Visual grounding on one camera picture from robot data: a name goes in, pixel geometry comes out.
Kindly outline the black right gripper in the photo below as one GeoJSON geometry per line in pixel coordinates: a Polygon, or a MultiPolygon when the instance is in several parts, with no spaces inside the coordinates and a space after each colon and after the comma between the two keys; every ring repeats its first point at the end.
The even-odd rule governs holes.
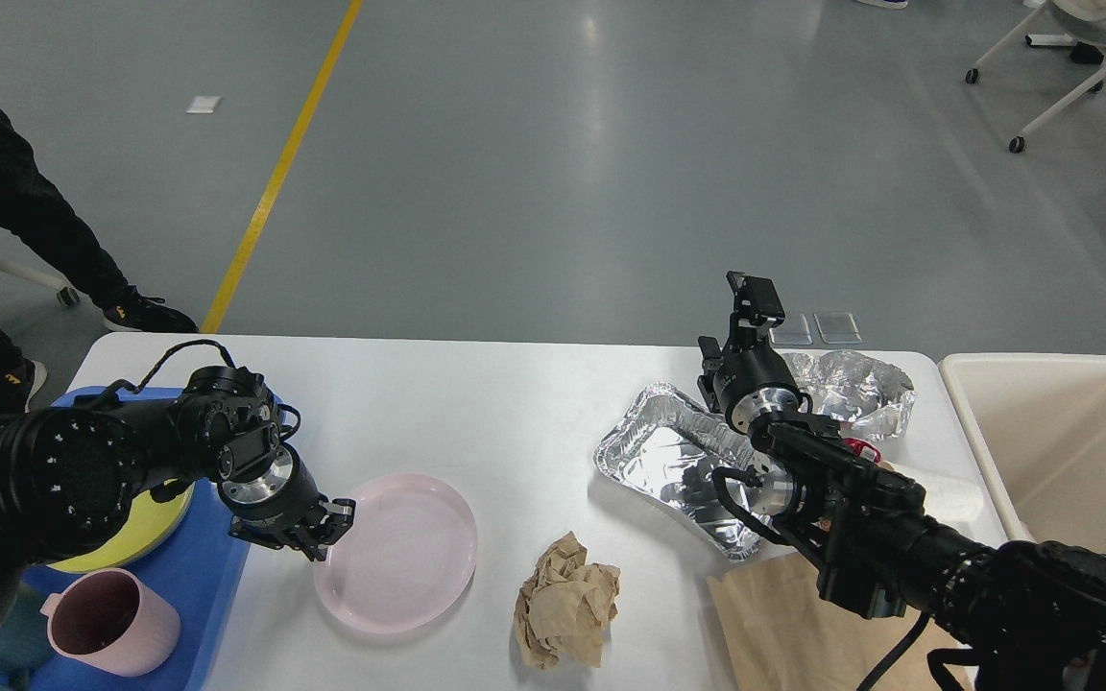
{"type": "Polygon", "coordinates": [[[760,416],[802,410],[804,394],[771,347],[772,331],[786,320],[773,281],[743,272],[727,272],[726,280],[733,293],[726,348],[712,336],[697,338],[702,357],[697,386],[708,411],[735,433],[749,433],[760,416]]]}

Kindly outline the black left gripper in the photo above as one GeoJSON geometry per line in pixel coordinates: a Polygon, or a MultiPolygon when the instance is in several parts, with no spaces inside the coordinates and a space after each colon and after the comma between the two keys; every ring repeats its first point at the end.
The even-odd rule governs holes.
{"type": "Polygon", "coordinates": [[[351,498],[326,499],[299,452],[282,443],[262,475],[218,485],[232,514],[228,534],[269,549],[289,548],[309,561],[326,561],[328,548],[346,536],[356,515],[351,498]]]}

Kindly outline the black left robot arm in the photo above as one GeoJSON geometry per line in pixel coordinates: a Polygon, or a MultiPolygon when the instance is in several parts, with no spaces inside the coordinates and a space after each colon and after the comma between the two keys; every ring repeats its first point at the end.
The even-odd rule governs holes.
{"type": "Polygon", "coordinates": [[[0,625],[27,568],[104,546],[144,493],[163,503],[207,480],[229,536],[309,561],[349,531],[354,500],[321,494],[290,444],[294,408],[219,353],[173,398],[139,399],[140,385],[118,380],[69,407],[0,415],[0,625]]]}

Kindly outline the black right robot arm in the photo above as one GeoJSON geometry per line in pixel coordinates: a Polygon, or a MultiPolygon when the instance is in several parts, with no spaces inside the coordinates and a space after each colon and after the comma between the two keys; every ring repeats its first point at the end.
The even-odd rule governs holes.
{"type": "Polygon", "coordinates": [[[1106,690],[1106,555],[1058,541],[991,547],[927,515],[924,486],[866,460],[838,420],[810,411],[771,346],[785,320],[773,281],[735,271],[726,280],[729,336],[699,337],[698,386],[769,464],[716,468],[720,506],[810,561],[822,600],[863,618],[919,613],[860,688],[935,624],[956,640],[926,657],[943,690],[958,688],[952,666],[975,668],[978,690],[1106,690]]]}

